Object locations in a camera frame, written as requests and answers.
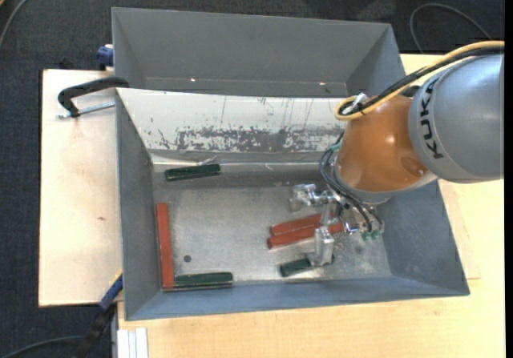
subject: black carpet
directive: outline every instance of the black carpet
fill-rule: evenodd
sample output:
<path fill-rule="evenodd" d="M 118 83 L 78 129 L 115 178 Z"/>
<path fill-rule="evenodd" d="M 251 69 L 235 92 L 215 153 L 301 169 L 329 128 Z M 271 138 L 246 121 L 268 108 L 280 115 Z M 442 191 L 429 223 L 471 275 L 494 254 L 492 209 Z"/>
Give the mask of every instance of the black carpet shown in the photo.
<path fill-rule="evenodd" d="M 19 1 L 0 7 L 0 30 Z M 76 69 L 97 69 L 96 50 L 111 42 L 112 6 L 388 22 L 400 50 L 415 52 L 409 16 L 426 2 L 458 8 L 492 38 L 504 38 L 505 0 L 30 0 L 0 50 L 0 356 L 39 340 L 81 335 L 95 314 L 92 306 L 38 309 L 38 71 L 63 58 Z M 446 10 L 421 10 L 415 25 L 431 52 L 483 37 Z M 71 350 L 64 345 L 27 356 L 69 356 Z M 107 342 L 94 354 L 108 355 Z"/>

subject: yellow cable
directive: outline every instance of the yellow cable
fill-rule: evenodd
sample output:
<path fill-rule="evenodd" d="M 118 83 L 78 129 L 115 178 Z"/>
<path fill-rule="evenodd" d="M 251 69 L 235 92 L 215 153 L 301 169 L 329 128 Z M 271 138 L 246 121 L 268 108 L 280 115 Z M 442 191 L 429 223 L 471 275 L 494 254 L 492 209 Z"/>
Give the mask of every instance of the yellow cable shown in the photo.
<path fill-rule="evenodd" d="M 459 47 L 458 49 L 455 49 L 448 54 L 443 55 L 440 59 L 437 61 L 431 63 L 430 65 L 424 66 L 422 69 L 418 71 L 419 74 L 421 74 L 424 70 L 428 70 L 433 66 L 436 66 L 440 63 L 445 62 L 447 59 L 454 58 L 456 56 L 459 56 L 462 53 L 468 52 L 469 50 L 475 50 L 475 49 L 486 49 L 488 47 L 497 47 L 502 46 L 504 47 L 504 41 L 485 41 L 485 42 L 477 42 L 472 43 L 470 45 Z M 337 107 L 335 107 L 335 119 L 338 120 L 354 120 L 356 118 L 359 118 L 363 115 L 369 114 L 371 111 L 373 111 L 376 107 L 381 106 L 384 102 L 390 100 L 394 96 L 397 96 L 400 94 L 405 88 L 407 88 L 414 80 L 411 82 L 405 83 L 404 86 L 399 87 L 397 90 L 391 92 L 389 95 L 385 96 L 384 98 L 378 100 L 377 102 L 371 104 L 370 106 L 366 107 L 365 109 L 361 111 L 357 111 L 354 113 L 351 113 L 349 115 L 341 115 L 338 113 L 343 106 L 348 106 L 350 102 L 354 101 L 356 99 L 356 96 L 350 96 L 347 99 L 342 100 Z"/>

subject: red bar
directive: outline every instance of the red bar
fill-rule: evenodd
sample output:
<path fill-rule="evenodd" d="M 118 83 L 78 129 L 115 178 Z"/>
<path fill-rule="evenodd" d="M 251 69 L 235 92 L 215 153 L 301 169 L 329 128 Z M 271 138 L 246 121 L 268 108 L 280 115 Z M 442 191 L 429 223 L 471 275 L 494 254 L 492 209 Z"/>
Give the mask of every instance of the red bar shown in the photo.
<path fill-rule="evenodd" d="M 166 203 L 156 205 L 157 227 L 160 246 L 160 276 L 162 289 L 171 290 L 175 285 L 173 255 L 171 251 L 171 233 L 169 231 L 169 210 Z"/>
<path fill-rule="evenodd" d="M 280 235 L 289 233 L 296 230 L 301 230 L 302 228 L 318 226 L 321 222 L 321 215 L 311 215 L 310 217 L 305 217 L 304 219 L 298 219 L 293 221 L 287 221 L 286 223 L 275 224 L 269 228 L 271 235 Z"/>
<path fill-rule="evenodd" d="M 319 226 L 311 226 L 307 228 L 302 228 L 301 230 L 296 231 L 290 231 L 287 233 L 283 233 L 280 235 L 274 235 L 272 237 L 269 237 L 267 239 L 267 245 L 269 249 L 275 248 L 275 247 L 281 247 L 286 246 L 289 244 L 294 244 L 299 241 L 302 241 L 304 239 L 311 239 L 313 235 L 315 234 L 315 229 Z M 336 223 L 332 224 L 328 227 L 328 230 L 331 234 L 338 233 L 342 231 L 344 227 L 342 226 L 342 223 Z"/>

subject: dark green bar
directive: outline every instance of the dark green bar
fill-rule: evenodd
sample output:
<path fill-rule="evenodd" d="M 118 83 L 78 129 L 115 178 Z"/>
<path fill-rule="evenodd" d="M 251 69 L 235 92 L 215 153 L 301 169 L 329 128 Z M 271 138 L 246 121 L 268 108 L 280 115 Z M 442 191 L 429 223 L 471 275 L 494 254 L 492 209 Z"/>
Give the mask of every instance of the dark green bar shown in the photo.
<path fill-rule="evenodd" d="M 205 164 L 203 166 L 180 167 L 177 169 L 167 170 L 166 180 L 173 182 L 176 180 L 199 179 L 202 177 L 210 177 L 221 173 L 219 164 Z"/>
<path fill-rule="evenodd" d="M 174 289 L 227 287 L 232 284 L 233 274 L 231 272 L 209 272 L 176 276 Z"/>
<path fill-rule="evenodd" d="M 310 264 L 308 259 L 297 259 L 290 263 L 282 264 L 280 266 L 280 272 L 282 276 L 289 277 L 309 270 L 310 268 L 312 268 L 312 264 Z"/>

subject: gray metal tray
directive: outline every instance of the gray metal tray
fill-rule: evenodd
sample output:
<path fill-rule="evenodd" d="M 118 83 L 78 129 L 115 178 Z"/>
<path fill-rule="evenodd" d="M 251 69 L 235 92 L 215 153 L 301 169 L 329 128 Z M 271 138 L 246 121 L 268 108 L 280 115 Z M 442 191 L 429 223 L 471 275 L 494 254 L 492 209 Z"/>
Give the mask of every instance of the gray metal tray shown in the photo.
<path fill-rule="evenodd" d="M 113 16 L 116 74 L 160 90 L 118 89 L 116 97 L 128 320 L 468 294 L 436 183 L 380 205 L 386 232 L 378 240 L 337 235 L 328 267 L 283 279 L 279 264 L 311 251 L 312 240 L 266 247 L 269 226 L 319 212 L 292 213 L 288 198 L 296 183 L 324 187 L 317 161 L 341 131 L 333 103 L 404 75 L 389 26 L 151 10 Z M 168 93 L 184 89 L 212 96 Z M 287 115 L 270 107 L 280 100 L 289 100 Z M 229 143 L 205 144 L 212 131 Z M 245 144 L 241 134 L 251 135 Z M 222 175 L 165 181 L 167 168 L 212 158 Z M 231 288 L 161 289 L 159 202 L 170 207 L 176 274 L 230 271 Z"/>

